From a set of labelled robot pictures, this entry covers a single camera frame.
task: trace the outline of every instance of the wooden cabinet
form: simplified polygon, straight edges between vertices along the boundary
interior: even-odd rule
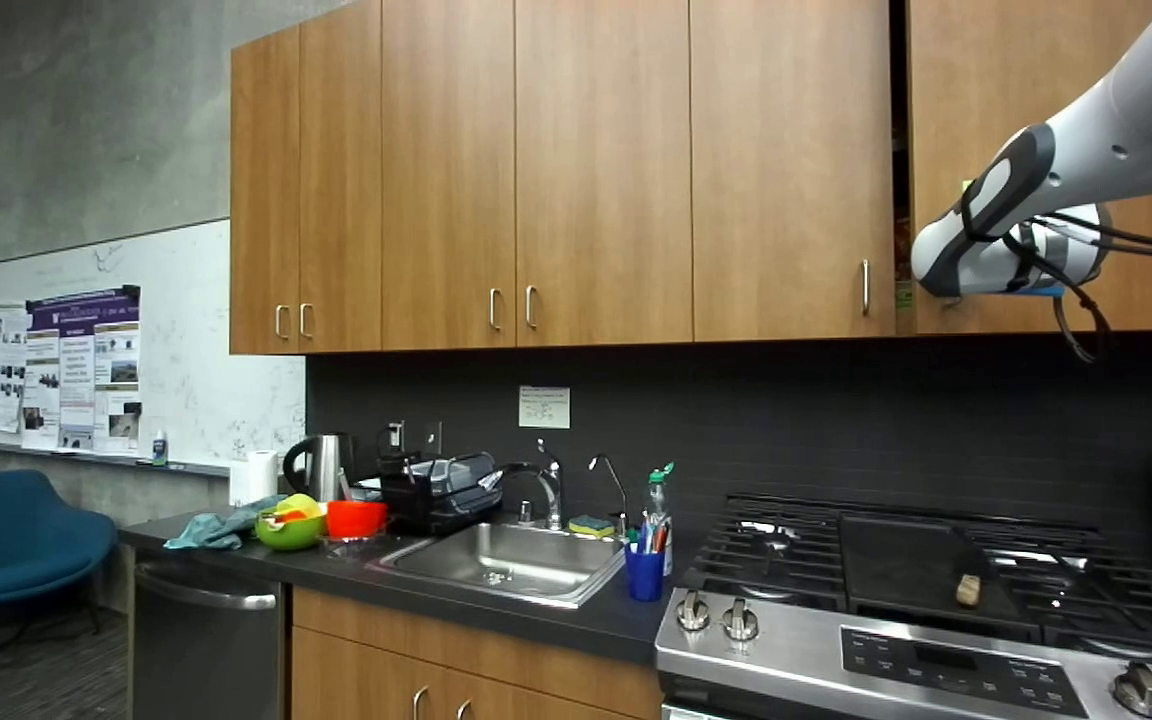
[[[884,0],[691,0],[698,339],[892,330]]]
[[[384,346],[517,343],[511,0],[384,4]]]
[[[1152,0],[909,0],[913,232],[938,221],[995,148],[1048,119],[1152,20]],[[1152,232],[1152,198],[1110,203]],[[1114,328],[1152,328],[1152,261],[1114,256],[1088,285]],[[1054,330],[1048,298],[915,292],[915,330]]]
[[[521,343],[691,339],[690,0],[517,4]]]
[[[291,720],[655,715],[655,672],[297,589]]]
[[[380,346],[380,0],[232,57],[232,352]]]

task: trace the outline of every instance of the oven handle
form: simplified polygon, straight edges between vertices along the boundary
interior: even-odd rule
[[[724,715],[660,705],[660,720],[724,720]]]

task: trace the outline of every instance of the bulletin board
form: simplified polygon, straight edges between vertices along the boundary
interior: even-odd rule
[[[5,447],[228,467],[299,435],[303,361],[228,352],[228,221],[0,264]]]

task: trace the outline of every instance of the red bowl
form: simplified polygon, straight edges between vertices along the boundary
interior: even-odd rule
[[[380,498],[333,498],[328,541],[369,541],[388,526],[388,507]]]

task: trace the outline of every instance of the gas stove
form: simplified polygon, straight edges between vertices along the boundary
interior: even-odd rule
[[[728,495],[665,715],[1152,715],[1152,569],[1086,522]]]

